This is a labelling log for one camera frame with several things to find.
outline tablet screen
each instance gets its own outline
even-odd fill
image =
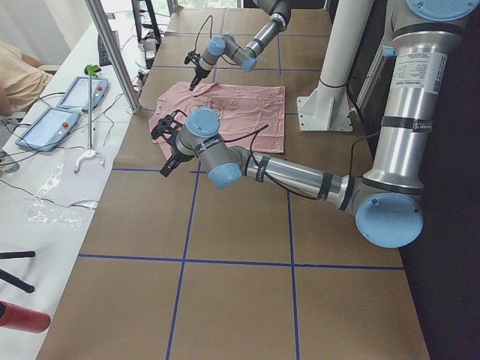
[[[95,93],[95,89],[101,84],[101,80],[92,79],[91,91]],[[67,97],[62,101],[61,105],[66,107],[87,107],[89,104],[89,79],[80,78],[68,92]]]
[[[25,135],[23,139],[31,147],[40,147],[50,144],[50,140],[62,127],[62,124],[72,116],[71,112],[57,109],[48,110],[40,121]]]

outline pink t-shirt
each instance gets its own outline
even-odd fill
[[[256,152],[284,152],[285,87],[240,86],[223,84],[199,84],[194,91],[188,82],[177,82],[157,100],[155,114],[148,120],[149,130],[158,121],[175,110],[190,114],[197,107],[210,107],[220,116],[220,134],[225,140],[242,137],[268,124],[256,137]],[[184,123],[179,113],[175,120]],[[229,146],[250,147],[251,137],[232,142]],[[161,137],[154,140],[160,145],[166,158],[171,155],[170,146]]]

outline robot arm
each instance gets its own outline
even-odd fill
[[[197,157],[217,188],[242,176],[274,182],[349,212],[355,216],[360,233],[375,245],[398,248],[415,240],[423,227],[419,206],[423,184],[418,172],[447,54],[461,42],[464,17],[480,0],[475,4],[470,1],[469,8],[443,22],[435,19],[431,8],[444,11],[453,2],[462,1],[417,2],[391,0],[387,22],[397,61],[373,167],[362,177],[341,177],[242,147],[228,148],[218,133],[218,115],[206,107],[194,110],[185,126],[174,121],[174,113],[160,120],[152,131],[152,137],[163,136],[172,146],[172,157],[161,173],[168,176],[180,162]]]
[[[195,64],[195,77],[190,84],[191,91],[195,89],[201,79],[205,79],[210,74],[222,55],[228,56],[243,70],[252,71],[257,65],[257,57],[278,33],[287,29],[291,16],[287,0],[254,0],[253,2],[270,15],[270,20],[245,48],[236,43],[233,35],[223,34],[213,37],[202,55],[190,51],[184,63],[186,65],[190,62]]]

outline person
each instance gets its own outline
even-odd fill
[[[0,41],[0,115],[27,111],[37,100],[52,74],[40,69],[36,58]]]

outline white desk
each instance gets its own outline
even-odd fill
[[[132,23],[116,20],[111,22],[111,26],[119,31],[120,45],[121,47],[124,46],[121,53],[130,78],[133,79],[139,70],[136,62],[142,66],[145,65],[145,62],[137,48],[137,39],[131,38]],[[53,77],[51,83],[46,87],[43,95],[64,92],[75,76],[83,75],[85,65],[97,63],[97,30],[92,24]],[[109,79],[110,88],[103,102],[94,111],[94,117],[112,104],[116,95],[122,93],[122,88],[116,79],[112,66],[104,67],[101,76]],[[46,101],[55,106],[59,99],[60,97],[51,97]],[[45,103],[38,101],[28,112],[23,122],[31,124],[46,107]],[[119,146],[131,118],[131,110],[125,96],[118,100],[107,115],[115,122],[107,145]],[[83,115],[77,127],[85,125],[86,121],[87,116]],[[103,144],[110,126],[111,122],[104,116],[101,116],[94,123],[94,147]],[[20,127],[16,134],[21,134],[25,129],[25,127]],[[84,127],[82,130],[72,133],[61,146],[66,148],[86,146],[86,129],[87,127]],[[22,151],[15,145],[15,139],[16,137],[12,136],[8,140],[4,147],[6,152],[15,154]],[[12,157],[18,161],[30,154],[17,154]],[[36,194],[50,174],[58,171],[59,165],[63,163],[64,156],[65,150],[61,148],[57,148],[51,153],[36,154],[21,161],[18,171],[13,174],[3,174],[1,179]],[[49,214],[50,220],[51,218],[57,218],[59,215],[70,213],[72,218],[81,220],[81,225],[72,227],[67,224],[54,224],[50,220],[41,223],[28,220],[29,206],[35,201],[32,196],[3,183],[0,183],[0,192],[0,251],[36,252],[35,258],[5,259],[0,262],[0,268],[34,285],[35,291],[32,294],[27,294],[9,283],[0,281],[0,299],[46,312],[53,317],[95,210],[79,207],[62,208],[45,202],[44,213]],[[55,192],[56,188],[54,187],[44,197],[54,199]],[[35,359],[46,335],[47,331],[41,334],[32,334],[0,328],[0,359]]]

